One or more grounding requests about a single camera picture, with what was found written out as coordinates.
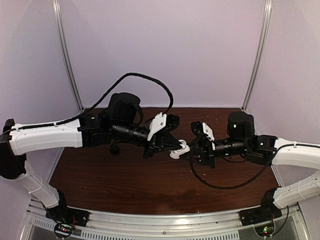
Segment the white charging case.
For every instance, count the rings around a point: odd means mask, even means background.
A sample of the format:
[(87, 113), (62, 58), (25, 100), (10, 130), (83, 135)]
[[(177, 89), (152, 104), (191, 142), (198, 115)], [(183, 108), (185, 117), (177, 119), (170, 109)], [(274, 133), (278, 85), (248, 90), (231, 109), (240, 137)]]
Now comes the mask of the white charging case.
[(190, 151), (190, 147), (184, 139), (179, 139), (178, 141), (180, 143), (180, 149), (171, 150), (169, 154), (172, 159), (176, 160), (180, 159), (183, 154), (186, 154)]

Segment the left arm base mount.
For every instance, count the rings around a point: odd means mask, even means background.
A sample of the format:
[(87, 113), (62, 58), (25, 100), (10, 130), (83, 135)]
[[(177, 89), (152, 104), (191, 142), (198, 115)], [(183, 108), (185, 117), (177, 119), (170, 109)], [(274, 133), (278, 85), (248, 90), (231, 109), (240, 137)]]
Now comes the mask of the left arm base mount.
[(64, 223), (72, 226), (86, 227), (89, 219), (89, 212), (86, 210), (60, 207), (46, 208), (46, 217), (56, 223)]

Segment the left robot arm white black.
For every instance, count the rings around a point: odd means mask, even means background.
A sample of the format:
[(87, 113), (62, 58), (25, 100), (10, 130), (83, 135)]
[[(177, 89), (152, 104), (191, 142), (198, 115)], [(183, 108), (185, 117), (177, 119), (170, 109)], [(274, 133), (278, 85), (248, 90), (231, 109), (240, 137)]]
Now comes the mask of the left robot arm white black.
[(108, 107), (96, 115), (84, 113), (74, 120), (37, 125), (8, 119), (0, 136), (0, 175), (20, 181), (61, 222), (69, 221), (72, 211), (66, 207), (63, 195), (34, 172), (26, 162), (26, 154), (54, 148), (92, 148), (115, 141), (142, 146), (145, 158), (168, 151), (171, 158), (178, 159), (187, 153), (190, 148), (186, 141), (171, 135), (179, 126), (179, 117), (159, 113), (145, 127), (135, 122), (136, 115), (143, 114), (140, 102), (137, 96), (121, 92), (113, 94)]

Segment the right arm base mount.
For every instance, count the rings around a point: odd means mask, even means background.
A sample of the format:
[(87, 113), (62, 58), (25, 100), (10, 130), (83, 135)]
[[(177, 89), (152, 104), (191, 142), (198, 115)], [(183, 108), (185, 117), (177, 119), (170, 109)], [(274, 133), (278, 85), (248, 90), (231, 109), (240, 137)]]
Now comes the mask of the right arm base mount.
[(264, 208), (255, 207), (250, 209), (241, 210), (239, 218), (242, 226), (257, 225), (264, 222), (271, 222), (275, 218), (282, 216), (282, 211), (278, 208)]

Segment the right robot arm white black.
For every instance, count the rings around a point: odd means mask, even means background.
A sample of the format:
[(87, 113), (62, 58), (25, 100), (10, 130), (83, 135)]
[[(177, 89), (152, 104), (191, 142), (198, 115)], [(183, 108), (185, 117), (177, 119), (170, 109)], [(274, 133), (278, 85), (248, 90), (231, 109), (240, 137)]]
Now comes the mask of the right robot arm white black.
[[(232, 112), (227, 118), (227, 138), (215, 139), (212, 129), (201, 122), (192, 122), (196, 138), (184, 143), (179, 159), (189, 161), (193, 175), (204, 185), (216, 190), (242, 188), (257, 179), (268, 167), (288, 165), (313, 168), (311, 176), (288, 186), (278, 186), (265, 192), (263, 205), (256, 210), (259, 220), (268, 220), (276, 208), (283, 209), (320, 193), (320, 146), (289, 141), (274, 135), (257, 135), (254, 117), (243, 111)], [(233, 186), (218, 186), (205, 181), (194, 165), (215, 166), (215, 159), (241, 156), (245, 161), (261, 165), (262, 169), (247, 181)]]

